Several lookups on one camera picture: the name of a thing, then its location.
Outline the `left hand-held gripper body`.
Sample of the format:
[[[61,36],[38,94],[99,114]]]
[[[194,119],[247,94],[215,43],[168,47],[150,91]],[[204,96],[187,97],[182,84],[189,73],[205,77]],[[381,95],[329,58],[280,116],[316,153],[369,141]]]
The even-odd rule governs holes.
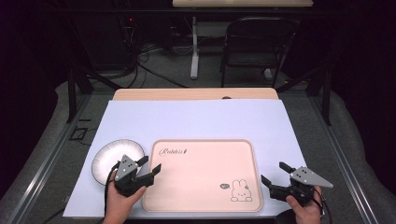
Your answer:
[[[141,187],[137,186],[137,175],[140,167],[136,161],[132,160],[126,154],[121,158],[120,166],[115,177],[115,187],[119,194],[129,197],[135,194]]]

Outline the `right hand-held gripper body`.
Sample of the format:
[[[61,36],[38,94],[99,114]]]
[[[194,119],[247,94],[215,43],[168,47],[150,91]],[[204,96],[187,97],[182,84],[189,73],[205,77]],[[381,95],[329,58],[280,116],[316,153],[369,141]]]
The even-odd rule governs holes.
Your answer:
[[[332,188],[333,184],[307,167],[301,166],[290,175],[290,185],[274,185],[269,189],[270,197],[282,202],[292,195],[300,205],[306,205],[314,199],[315,186]]]

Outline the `person's right hand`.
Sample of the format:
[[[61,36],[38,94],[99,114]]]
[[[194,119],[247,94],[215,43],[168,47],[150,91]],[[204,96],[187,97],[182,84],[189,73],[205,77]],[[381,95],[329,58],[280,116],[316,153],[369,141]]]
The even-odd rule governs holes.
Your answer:
[[[305,206],[301,206],[292,195],[289,195],[286,200],[295,213],[297,224],[321,223],[322,203],[321,188],[319,186],[315,186],[314,200]]]

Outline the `person's left hand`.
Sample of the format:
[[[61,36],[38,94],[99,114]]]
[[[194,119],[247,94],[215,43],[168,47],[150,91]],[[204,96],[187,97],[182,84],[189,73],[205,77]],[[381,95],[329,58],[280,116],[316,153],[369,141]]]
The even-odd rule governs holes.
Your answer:
[[[123,224],[130,215],[134,204],[142,198],[147,190],[143,186],[135,194],[125,197],[119,194],[115,188],[115,175],[115,172],[111,174],[107,185],[106,214],[103,224]]]

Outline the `white plate with striped rim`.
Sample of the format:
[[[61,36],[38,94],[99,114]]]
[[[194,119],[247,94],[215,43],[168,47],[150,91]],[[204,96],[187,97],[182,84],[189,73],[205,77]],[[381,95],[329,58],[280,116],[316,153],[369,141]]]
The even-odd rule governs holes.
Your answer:
[[[143,148],[133,140],[119,139],[102,147],[92,160],[92,176],[104,185],[111,168],[121,161],[123,155],[127,155],[134,161],[145,156]]]

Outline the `pink tray with rabbit print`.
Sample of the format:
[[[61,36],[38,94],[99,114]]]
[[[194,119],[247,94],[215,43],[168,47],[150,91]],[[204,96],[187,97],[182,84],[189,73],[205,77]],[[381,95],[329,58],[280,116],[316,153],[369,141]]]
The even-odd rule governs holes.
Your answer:
[[[247,140],[159,140],[149,169],[161,165],[143,197],[149,212],[257,212],[263,200]]]

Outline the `black floor socket box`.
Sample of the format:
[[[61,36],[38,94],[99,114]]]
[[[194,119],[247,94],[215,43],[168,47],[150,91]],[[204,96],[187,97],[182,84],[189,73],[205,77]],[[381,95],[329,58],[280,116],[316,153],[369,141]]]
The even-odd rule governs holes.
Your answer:
[[[73,132],[69,137],[69,140],[70,141],[83,140],[87,132],[88,132],[87,128],[75,127],[75,129],[73,130]]]

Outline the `white table mat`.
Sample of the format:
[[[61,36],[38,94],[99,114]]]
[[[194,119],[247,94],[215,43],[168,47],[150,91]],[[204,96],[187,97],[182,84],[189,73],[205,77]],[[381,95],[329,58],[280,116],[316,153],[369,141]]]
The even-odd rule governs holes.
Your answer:
[[[103,217],[105,185],[92,176],[92,160],[102,147],[119,139],[131,139],[143,148],[149,161],[142,173],[151,171],[151,151],[159,140],[247,140],[254,150],[261,184],[263,204],[257,212],[149,212],[142,198],[132,209],[132,219],[275,217],[289,206],[270,198],[261,175],[276,185],[287,186],[289,175],[279,168],[279,163],[295,168],[305,164],[290,118],[279,100],[111,101],[65,208],[65,217]]]

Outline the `black folding chair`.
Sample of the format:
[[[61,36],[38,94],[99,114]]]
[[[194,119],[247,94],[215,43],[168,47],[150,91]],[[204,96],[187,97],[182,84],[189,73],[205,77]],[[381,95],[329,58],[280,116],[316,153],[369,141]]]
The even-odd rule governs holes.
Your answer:
[[[227,67],[274,69],[271,87],[276,84],[288,42],[297,30],[294,21],[272,17],[244,17],[226,29],[220,64],[221,86]]]

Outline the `white desk leg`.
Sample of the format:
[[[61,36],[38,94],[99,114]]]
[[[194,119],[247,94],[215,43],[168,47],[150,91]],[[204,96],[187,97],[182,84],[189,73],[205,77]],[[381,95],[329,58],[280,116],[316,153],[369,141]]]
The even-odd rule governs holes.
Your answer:
[[[191,56],[191,79],[198,78],[199,69],[199,51],[198,51],[198,35],[197,35],[197,20],[192,18],[192,56]]]

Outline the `grey metal floor rail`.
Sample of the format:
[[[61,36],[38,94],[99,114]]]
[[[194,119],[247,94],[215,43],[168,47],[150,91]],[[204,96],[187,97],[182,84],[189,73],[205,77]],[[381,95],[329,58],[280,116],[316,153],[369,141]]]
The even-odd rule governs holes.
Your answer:
[[[78,111],[67,123],[68,100],[59,96],[58,104],[45,131],[27,162],[16,175],[6,195],[0,201],[0,224],[23,224],[45,187],[50,173],[63,153],[64,144],[76,127],[89,101],[90,95],[78,97]]]
[[[379,224],[375,213],[369,204],[365,193],[362,190],[361,184],[359,183],[355,173],[350,166],[349,161],[333,131],[332,126],[329,126],[321,114],[321,105],[319,100],[316,98],[309,99],[310,104],[313,106],[316,116],[321,123],[322,129],[327,134],[328,139],[332,145],[332,154],[338,165],[338,168],[346,182],[348,191],[356,204],[358,211],[361,215],[364,224]]]

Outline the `black metal frame stand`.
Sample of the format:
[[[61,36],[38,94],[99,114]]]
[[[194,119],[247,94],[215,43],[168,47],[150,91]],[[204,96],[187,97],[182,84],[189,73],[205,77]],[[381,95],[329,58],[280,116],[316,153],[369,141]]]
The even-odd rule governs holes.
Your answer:
[[[120,89],[120,85],[110,81],[106,77],[103,77],[84,66],[73,67],[67,75],[69,105],[69,115],[67,120],[68,123],[70,123],[74,119],[78,112],[76,87],[78,87],[83,94],[92,94],[93,92],[93,86],[89,81],[90,77],[98,80],[99,82],[105,84],[106,86],[115,91]]]
[[[326,63],[319,65],[307,72],[306,74],[293,79],[291,82],[276,88],[277,92],[284,92],[302,81],[309,79],[308,86],[305,89],[307,96],[317,96],[319,91],[322,91],[321,102],[321,116],[328,126],[331,126],[330,121],[330,99],[331,99],[331,79],[330,66]]]

